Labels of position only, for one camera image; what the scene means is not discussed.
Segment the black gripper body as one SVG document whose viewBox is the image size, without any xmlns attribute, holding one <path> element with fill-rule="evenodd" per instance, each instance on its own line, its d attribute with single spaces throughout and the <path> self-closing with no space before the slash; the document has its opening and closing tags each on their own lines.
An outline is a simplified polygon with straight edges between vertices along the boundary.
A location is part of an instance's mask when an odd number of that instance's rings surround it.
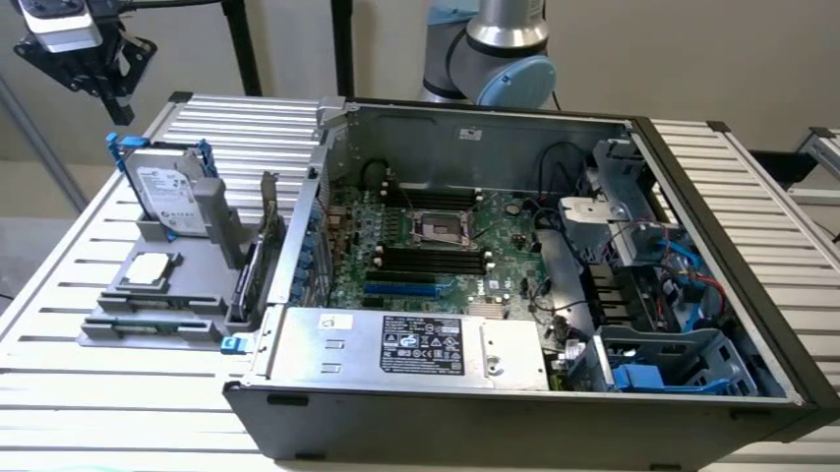
<svg viewBox="0 0 840 472">
<path fill-rule="evenodd" d="M 93 19 L 87 26 L 42 33 L 38 43 L 50 53 L 73 52 L 92 78 L 104 74 L 109 52 L 125 36 L 124 33 L 121 20 Z"/>
</svg>

